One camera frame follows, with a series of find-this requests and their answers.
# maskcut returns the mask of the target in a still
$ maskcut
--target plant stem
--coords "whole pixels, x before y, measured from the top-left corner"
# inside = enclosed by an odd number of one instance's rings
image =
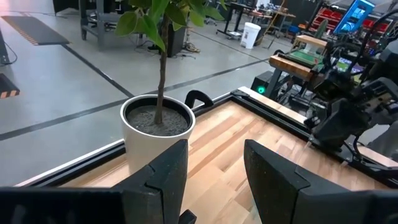
[[[167,61],[167,47],[169,42],[169,24],[170,19],[163,15],[162,21],[162,40],[165,46],[165,51],[161,51],[160,54],[160,81],[157,87],[157,104],[156,104],[156,114],[155,114],[155,124],[162,123],[162,110],[163,110],[163,94],[164,94],[164,83],[166,81],[166,61]]]

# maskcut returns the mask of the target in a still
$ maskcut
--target soil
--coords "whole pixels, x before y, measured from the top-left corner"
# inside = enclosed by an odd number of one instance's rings
[[[163,123],[155,124],[156,106],[140,106],[127,114],[128,123],[146,134],[175,136],[188,129],[188,123],[178,112],[163,107]]]

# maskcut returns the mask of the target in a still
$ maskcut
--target gray concrete floor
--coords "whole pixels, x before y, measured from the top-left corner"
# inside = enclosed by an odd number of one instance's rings
[[[92,35],[88,34],[87,41],[80,38],[77,16],[47,15],[53,12],[49,0],[0,2],[0,16],[21,16],[21,12],[62,34],[71,42],[70,48],[133,95],[156,90],[159,56],[148,52],[146,46],[137,47],[136,36],[109,34],[107,47],[99,50]],[[0,101],[0,186],[18,184],[122,138],[118,112],[125,94],[63,47],[33,46],[1,19],[0,27],[18,56],[15,64],[0,68],[0,72],[21,89],[20,96]],[[200,54],[168,59],[167,86],[192,82],[166,95],[184,100],[196,89],[214,98],[250,86],[255,76],[273,70],[261,60],[277,49],[290,49],[289,41],[277,39],[269,50],[247,50],[237,40],[216,35],[223,27],[221,22],[217,27],[195,28],[190,42]]]

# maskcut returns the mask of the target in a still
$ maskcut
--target green light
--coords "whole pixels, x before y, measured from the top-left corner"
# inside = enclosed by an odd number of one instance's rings
[[[266,90],[267,90],[267,89],[266,89],[264,86],[259,86],[259,87],[257,87],[257,92],[260,93],[260,94],[265,93]]]

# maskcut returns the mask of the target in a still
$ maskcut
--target potted plant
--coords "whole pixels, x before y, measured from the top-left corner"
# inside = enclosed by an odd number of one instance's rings
[[[160,81],[157,95],[141,95],[127,100],[120,110],[130,173],[134,173],[180,139],[188,139],[195,115],[185,104],[164,96],[169,26],[187,25],[187,16],[203,26],[206,16],[222,20],[219,12],[204,0],[129,0],[132,11],[125,12],[117,35],[143,33],[160,48]]]

